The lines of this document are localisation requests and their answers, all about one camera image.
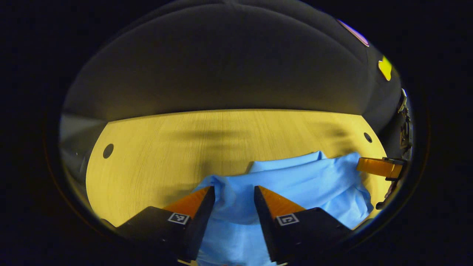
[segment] light blue fabric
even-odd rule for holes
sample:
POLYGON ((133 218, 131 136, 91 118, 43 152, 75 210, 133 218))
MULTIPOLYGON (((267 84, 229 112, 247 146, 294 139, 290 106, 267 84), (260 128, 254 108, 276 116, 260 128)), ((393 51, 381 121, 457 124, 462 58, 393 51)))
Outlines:
POLYGON ((270 189, 306 209, 321 207, 349 228, 358 225, 373 210, 356 171, 359 157, 351 153, 327 159, 314 152, 255 162, 246 175, 206 177, 195 191, 215 186, 215 204, 199 250, 199 265, 275 265, 254 206, 254 186, 270 189))

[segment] light wood tabletop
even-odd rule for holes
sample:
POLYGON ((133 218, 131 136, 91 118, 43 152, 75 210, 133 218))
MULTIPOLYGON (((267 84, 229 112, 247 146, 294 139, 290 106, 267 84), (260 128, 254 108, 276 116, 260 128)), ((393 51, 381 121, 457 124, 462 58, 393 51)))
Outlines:
MULTIPOLYGON (((255 160, 319 150, 329 158, 354 151, 362 157, 386 156, 360 115, 241 109, 113 121, 102 131, 90 156, 87 195, 100 218, 120 226, 148 206, 162 208, 188 195, 208 175, 240 175, 255 160), (105 159, 109 144, 114 149, 105 159)), ((390 182, 371 174, 362 178, 373 206, 383 201, 390 182)), ((374 210, 368 218, 378 213, 374 210)))

